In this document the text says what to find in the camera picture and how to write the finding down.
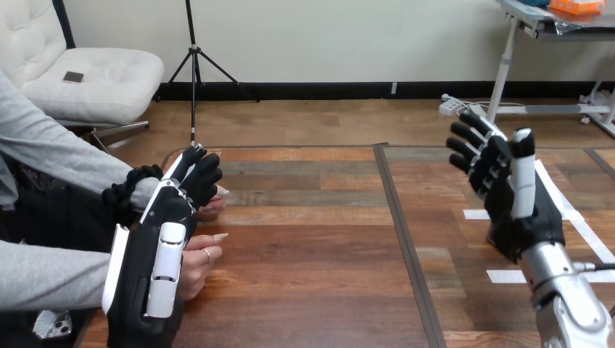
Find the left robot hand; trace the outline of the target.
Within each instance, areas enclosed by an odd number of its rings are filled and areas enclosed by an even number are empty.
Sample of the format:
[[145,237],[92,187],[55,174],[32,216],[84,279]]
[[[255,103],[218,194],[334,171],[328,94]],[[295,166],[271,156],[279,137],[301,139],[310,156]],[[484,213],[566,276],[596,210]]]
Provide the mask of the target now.
[[195,144],[157,184],[135,230],[118,224],[102,310],[108,347],[171,347],[181,326],[182,252],[197,228],[197,210],[217,193],[219,157]]

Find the person's hand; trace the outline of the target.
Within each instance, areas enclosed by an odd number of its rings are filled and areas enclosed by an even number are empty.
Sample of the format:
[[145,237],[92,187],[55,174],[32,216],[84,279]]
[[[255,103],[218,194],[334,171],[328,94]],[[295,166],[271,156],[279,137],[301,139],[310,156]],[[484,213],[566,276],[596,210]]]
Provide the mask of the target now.
[[216,220],[220,213],[226,209],[229,190],[222,186],[216,186],[217,193],[206,205],[201,206],[197,211],[197,218],[200,221]]
[[228,236],[228,233],[219,233],[190,238],[182,253],[183,264],[178,284],[178,294],[183,301],[191,301],[203,289],[214,262],[223,254],[222,241]]

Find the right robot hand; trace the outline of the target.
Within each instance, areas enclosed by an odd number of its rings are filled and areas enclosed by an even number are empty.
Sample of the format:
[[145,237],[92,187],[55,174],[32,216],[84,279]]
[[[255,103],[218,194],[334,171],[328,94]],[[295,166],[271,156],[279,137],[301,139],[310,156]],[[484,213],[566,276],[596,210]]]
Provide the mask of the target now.
[[[563,219],[535,170],[535,141],[529,128],[513,138],[471,110],[450,126],[449,162],[463,172],[490,217],[487,239],[516,263],[527,249],[542,242],[565,245]],[[514,185],[514,163],[530,168],[534,187],[521,193]]]

